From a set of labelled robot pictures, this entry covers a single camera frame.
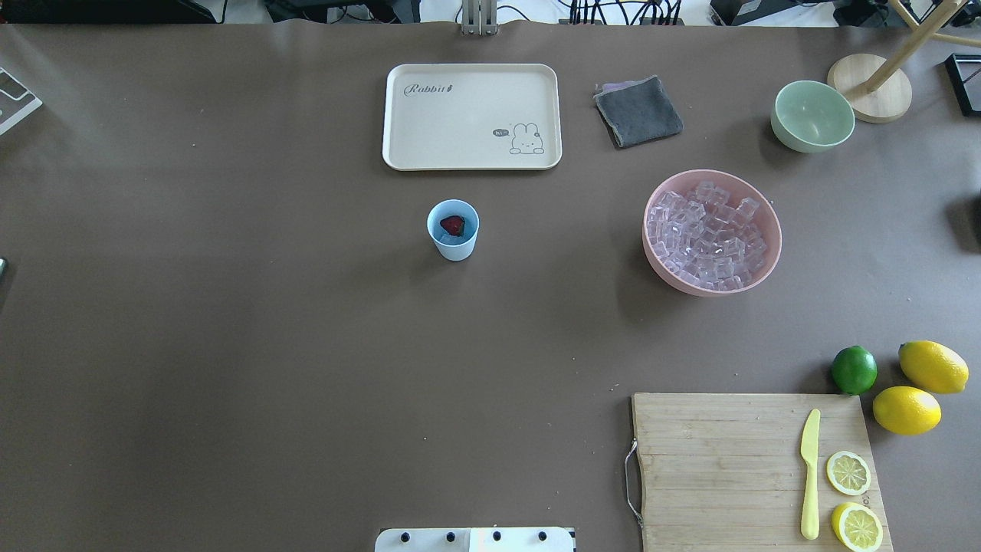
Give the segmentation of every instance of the strawberry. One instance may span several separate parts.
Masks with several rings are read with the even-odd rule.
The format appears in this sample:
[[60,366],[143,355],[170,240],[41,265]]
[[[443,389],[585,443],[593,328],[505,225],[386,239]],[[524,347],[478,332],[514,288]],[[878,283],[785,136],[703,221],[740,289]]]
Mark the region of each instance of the strawberry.
[[439,221],[439,225],[446,231],[450,236],[463,236],[463,217],[459,215],[448,216]]

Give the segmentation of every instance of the lemon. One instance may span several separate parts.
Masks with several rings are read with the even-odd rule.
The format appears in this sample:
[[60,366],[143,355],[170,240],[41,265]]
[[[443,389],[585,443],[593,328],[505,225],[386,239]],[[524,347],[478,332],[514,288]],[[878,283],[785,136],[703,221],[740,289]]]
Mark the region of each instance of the lemon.
[[900,345],[900,368],[913,385],[931,393],[960,393],[967,384],[967,362],[932,341]]
[[871,389],[878,375],[875,358],[858,345],[841,349],[831,362],[831,379],[849,395],[861,395]]
[[871,469],[856,453],[840,451],[828,459],[828,480],[839,492],[858,496],[872,483]]
[[899,435],[919,435],[940,423],[940,404],[922,389],[897,385],[872,401],[875,420]]
[[831,513],[831,528],[853,552],[872,552],[882,545],[882,523],[868,508],[855,502],[839,504]]

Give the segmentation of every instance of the round wooden base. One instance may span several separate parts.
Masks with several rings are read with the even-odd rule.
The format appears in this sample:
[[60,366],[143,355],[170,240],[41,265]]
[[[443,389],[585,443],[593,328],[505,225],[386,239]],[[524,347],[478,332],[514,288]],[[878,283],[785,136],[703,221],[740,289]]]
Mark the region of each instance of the round wooden base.
[[879,89],[866,92],[862,85],[886,59],[873,54],[852,54],[831,66],[828,84],[840,92],[852,105],[855,117],[867,123],[896,121],[909,109],[913,89],[909,78],[896,70]]

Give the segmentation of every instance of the wooden cutting board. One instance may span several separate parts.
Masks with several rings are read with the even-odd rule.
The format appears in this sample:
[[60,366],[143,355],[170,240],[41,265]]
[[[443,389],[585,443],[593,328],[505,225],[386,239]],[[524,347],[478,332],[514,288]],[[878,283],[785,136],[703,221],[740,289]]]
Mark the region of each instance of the wooden cutting board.
[[[831,528],[831,512],[843,502],[875,512],[885,532],[879,550],[892,552],[858,397],[638,393],[633,408],[647,552],[844,552]],[[821,410],[815,540],[800,535],[800,435],[811,409]],[[841,450],[872,470],[861,496],[828,482],[825,465]]]

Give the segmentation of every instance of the bowl of ice cubes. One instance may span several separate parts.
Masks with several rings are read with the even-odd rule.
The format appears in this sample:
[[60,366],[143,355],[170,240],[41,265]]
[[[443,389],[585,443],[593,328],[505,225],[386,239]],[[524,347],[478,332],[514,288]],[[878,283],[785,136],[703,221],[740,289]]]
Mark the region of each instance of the bowl of ice cubes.
[[674,175],[644,209],[644,253],[671,287],[699,297],[744,292],[780,258],[780,221],[770,202],[739,177],[696,169]]

